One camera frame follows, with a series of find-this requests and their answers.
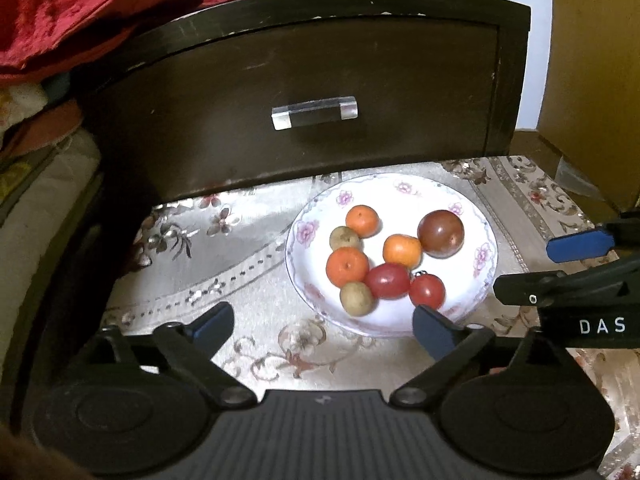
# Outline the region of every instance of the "orange fruit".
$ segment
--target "orange fruit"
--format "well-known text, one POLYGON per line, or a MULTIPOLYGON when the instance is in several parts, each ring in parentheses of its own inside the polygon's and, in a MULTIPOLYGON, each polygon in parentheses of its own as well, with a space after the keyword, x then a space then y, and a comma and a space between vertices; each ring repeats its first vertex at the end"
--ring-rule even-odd
POLYGON ((344 223, 356 231, 360 238, 373 236, 380 226, 380 218, 368 205, 356 205, 349 209, 344 223))
POLYGON ((326 261, 326 276, 338 288, 361 282, 369 272, 369 259, 354 247, 336 249, 326 261))
POLYGON ((408 235, 391 235, 382 246, 382 258, 388 264, 401 264, 415 269, 422 258, 422 244, 408 235))

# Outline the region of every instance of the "floral plate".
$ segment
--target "floral plate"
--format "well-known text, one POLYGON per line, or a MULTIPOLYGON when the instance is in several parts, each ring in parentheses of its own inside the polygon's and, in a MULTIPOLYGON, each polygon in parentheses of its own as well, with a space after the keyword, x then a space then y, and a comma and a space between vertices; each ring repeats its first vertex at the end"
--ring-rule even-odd
POLYGON ((379 173, 325 190, 302 209, 291 225, 285 258, 291 283, 327 321, 364 336, 412 335, 414 306, 407 296, 380 300, 370 314, 351 317, 340 304, 340 291, 324 272, 332 252, 329 234, 344 225, 347 211, 359 204, 375 209, 382 220, 380 232, 364 240, 364 252, 372 266, 384 263, 382 246, 389 235, 415 236, 427 213, 448 209, 460 216, 465 226, 465 242, 460 251, 445 260, 424 254, 414 272, 426 270, 443 281, 447 296, 440 311, 453 322, 464 319, 484 300, 494 283, 498 250, 494 232, 481 211, 468 198, 439 182, 416 175, 379 173))

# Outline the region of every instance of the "mattress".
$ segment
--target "mattress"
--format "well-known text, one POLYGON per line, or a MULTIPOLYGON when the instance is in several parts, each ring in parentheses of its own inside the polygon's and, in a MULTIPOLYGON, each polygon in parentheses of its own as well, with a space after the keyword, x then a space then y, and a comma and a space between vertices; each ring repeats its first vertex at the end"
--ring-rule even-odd
MULTIPOLYGON (((21 311, 29 310, 26 317, 33 319, 72 234, 68 226, 82 218, 99 184, 100 152, 84 129, 43 150, 35 166, 28 163, 33 155, 14 163, 23 165, 9 177, 18 183, 0 202, 0 378, 16 323, 25 317, 21 311)), ((22 327, 20 332, 26 339, 22 327)))

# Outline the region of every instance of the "floral tablecloth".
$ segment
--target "floral tablecloth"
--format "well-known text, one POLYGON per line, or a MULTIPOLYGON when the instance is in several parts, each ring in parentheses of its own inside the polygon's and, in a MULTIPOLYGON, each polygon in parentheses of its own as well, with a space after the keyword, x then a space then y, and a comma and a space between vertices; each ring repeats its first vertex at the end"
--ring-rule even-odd
MULTIPOLYGON (((533 162, 521 156, 424 162, 324 174, 157 206, 143 221, 103 323, 148 333, 169 320, 190 322, 219 300, 236 313, 232 338, 213 361, 258 397, 272 388, 391 391, 433 363, 411 338, 373 339, 316 317, 284 266, 290 224, 315 195, 364 174, 396 172, 431 178, 474 202, 498 243, 497 275, 561 268, 577 272, 605 263, 558 266, 545 253, 555 236, 592 226, 533 162)), ((533 307, 503 306, 493 294, 466 320, 499 335, 522 336, 538 322, 533 307)), ((572 350, 614 409, 617 431, 601 466, 609 478, 640 475, 634 462, 640 384, 633 351, 572 350)))

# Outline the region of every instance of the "silver drawer handle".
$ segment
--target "silver drawer handle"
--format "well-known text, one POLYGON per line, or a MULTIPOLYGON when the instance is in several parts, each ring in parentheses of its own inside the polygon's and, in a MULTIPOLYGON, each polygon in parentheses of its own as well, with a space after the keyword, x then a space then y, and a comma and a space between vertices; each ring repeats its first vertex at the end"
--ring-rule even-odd
POLYGON ((276 130, 344 121, 357 116, 358 103, 353 96, 317 99, 271 109, 271 120, 276 130))

